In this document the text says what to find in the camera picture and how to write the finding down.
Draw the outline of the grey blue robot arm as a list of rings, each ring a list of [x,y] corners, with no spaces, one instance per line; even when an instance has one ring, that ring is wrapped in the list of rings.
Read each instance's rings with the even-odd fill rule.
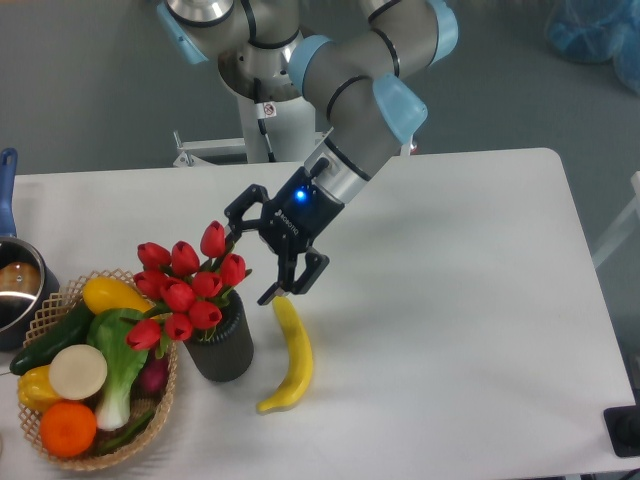
[[[162,1],[157,14],[188,62],[213,62],[238,102],[251,163],[294,162],[274,195],[252,185],[226,209],[237,241],[256,231],[278,258],[261,297],[307,292],[328,265],[319,234],[408,147],[428,111],[405,79],[458,40],[443,1],[364,1],[368,30],[305,36],[295,1]]]

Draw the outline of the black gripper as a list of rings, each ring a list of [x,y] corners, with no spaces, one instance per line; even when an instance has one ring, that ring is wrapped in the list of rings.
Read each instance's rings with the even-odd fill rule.
[[[244,215],[255,204],[263,205],[261,214],[245,220]],[[330,263],[328,256],[311,246],[344,207],[300,167],[272,199],[264,186],[252,184],[224,209],[227,245],[237,243],[245,231],[258,230],[260,238],[278,255],[277,280],[257,300],[259,305],[310,290]],[[304,270],[296,276],[300,255],[304,257]]]

